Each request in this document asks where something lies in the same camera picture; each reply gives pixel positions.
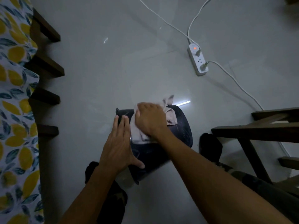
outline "glossy white floor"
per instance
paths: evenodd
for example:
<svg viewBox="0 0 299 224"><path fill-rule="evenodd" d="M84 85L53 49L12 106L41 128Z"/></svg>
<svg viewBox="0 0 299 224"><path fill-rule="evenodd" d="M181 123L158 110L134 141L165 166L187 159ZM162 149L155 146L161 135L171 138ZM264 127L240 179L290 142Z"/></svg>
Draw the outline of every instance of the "glossy white floor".
<svg viewBox="0 0 299 224"><path fill-rule="evenodd" d="M184 32L205 2L144 1ZM117 107L133 108L140 101L160 101L170 94L175 95L175 103L191 100L181 109L196 151L204 132L248 124L250 113L259 110L216 65L210 64L207 75L197 77L187 54L187 39L139 0L32 3L61 35L61 42L50 45L49 55L65 69L64 77L46 84L62 101L43 117L44 123L60 131L47 142L41 159L49 222L56 222L84 187L85 168L99 160ZM190 35L206 60L222 64L265 109L296 107L299 21L295 8L287 7L284 0L212 0ZM223 143L221 161L253 174L238 142ZM253 143L273 181L288 177L290 171L276 161L284 155L276 142ZM285 145L295 156L296 145ZM123 223L205 223L171 162L139 186L118 179L129 197Z"/></svg>

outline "power outlet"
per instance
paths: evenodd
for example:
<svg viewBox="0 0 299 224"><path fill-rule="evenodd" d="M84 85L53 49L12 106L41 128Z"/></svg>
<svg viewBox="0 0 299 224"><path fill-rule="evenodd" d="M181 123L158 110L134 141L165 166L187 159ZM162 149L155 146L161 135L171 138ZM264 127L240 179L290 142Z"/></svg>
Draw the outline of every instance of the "power outlet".
<svg viewBox="0 0 299 224"><path fill-rule="evenodd" d="M192 65L195 69L195 73L197 76L202 76L202 75L205 75L209 71L209 68L206 67L205 70L200 70L200 66L205 63L205 59L204 59L204 56L201 51L200 51L199 56L196 55L196 53L199 50L200 50L200 47L194 43L190 44L188 47L188 53L189 53Z"/></svg>

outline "person's left arm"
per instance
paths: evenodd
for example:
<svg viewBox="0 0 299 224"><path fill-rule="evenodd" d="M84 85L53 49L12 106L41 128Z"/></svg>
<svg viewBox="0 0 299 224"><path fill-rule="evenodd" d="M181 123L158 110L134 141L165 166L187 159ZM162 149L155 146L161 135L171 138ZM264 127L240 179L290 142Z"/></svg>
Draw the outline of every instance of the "person's left arm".
<svg viewBox="0 0 299 224"><path fill-rule="evenodd" d="M118 116L116 116L112 132L103 147L99 165L64 213L59 224L96 223L115 177L130 164L144 168L144 164L134 157L130 147L129 118L122 116L118 126Z"/></svg>

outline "lemon print tablecloth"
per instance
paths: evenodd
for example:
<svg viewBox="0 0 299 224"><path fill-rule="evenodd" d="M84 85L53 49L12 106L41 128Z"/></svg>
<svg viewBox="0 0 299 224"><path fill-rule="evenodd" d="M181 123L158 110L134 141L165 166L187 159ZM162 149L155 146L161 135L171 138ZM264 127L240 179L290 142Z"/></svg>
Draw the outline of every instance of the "lemon print tablecloth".
<svg viewBox="0 0 299 224"><path fill-rule="evenodd" d="M24 68L30 38L28 0L0 0L0 223L43 223L37 127L28 98L39 76Z"/></svg>

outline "power cord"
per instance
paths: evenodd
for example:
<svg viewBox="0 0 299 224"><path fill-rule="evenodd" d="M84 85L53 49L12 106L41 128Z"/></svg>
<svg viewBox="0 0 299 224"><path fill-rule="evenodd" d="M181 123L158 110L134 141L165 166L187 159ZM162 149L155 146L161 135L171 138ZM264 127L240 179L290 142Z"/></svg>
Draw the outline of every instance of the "power cord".
<svg viewBox="0 0 299 224"><path fill-rule="evenodd" d="M193 18L193 20L192 20L192 22L191 22L191 24L190 24L190 26L189 26L189 29L188 29L188 33L187 33L187 35L185 35L180 29L177 29L175 26L173 26L173 25L171 25L169 22L167 22L165 19L163 19L159 14L157 14L157 13L155 13L153 10L151 10L142 0L139 0L148 10L150 10L151 12L153 12L156 16L158 16L160 19L162 19L167 25L169 25L169 26L171 26L172 28L174 28L175 30L177 30L178 32L180 32L182 35L184 35L185 37L187 37L187 39L188 39L188 41L189 41L189 44L190 44L190 41L192 41L194 44L196 44L198 47L200 47L195 41L193 41L190 37L189 37L189 31L190 31L190 27L191 27L191 25L192 25L192 23L194 22L194 20L198 17L198 15L200 14L200 11L203 9L203 7L207 4L207 3L209 3L211 0L206 0L206 2L203 4L203 6L200 8L200 10L199 10L199 12L198 12L198 14ZM207 64L208 63L214 63L214 64L216 64L216 65L218 65L229 77L231 77L233 80L234 80L234 82L237 84L237 86L245 93L245 94L247 94L249 97L251 97L255 102L256 102L256 104L262 109L262 110L265 110L262 106L261 106L261 104L252 96L252 95L250 95L247 91L245 91L244 89L243 89L243 87L237 82L237 80L230 74L230 73L228 73L220 64L218 64L217 62L215 62L215 61L207 61L206 63L204 63L202 66L203 67L206 67L207 66ZM282 150L285 152L285 154L287 155L287 156L291 156L290 154L289 154L289 152L286 150L286 148L284 147L284 145L281 143L281 142L278 142L279 143L279 145L281 146L281 148L282 148Z"/></svg>

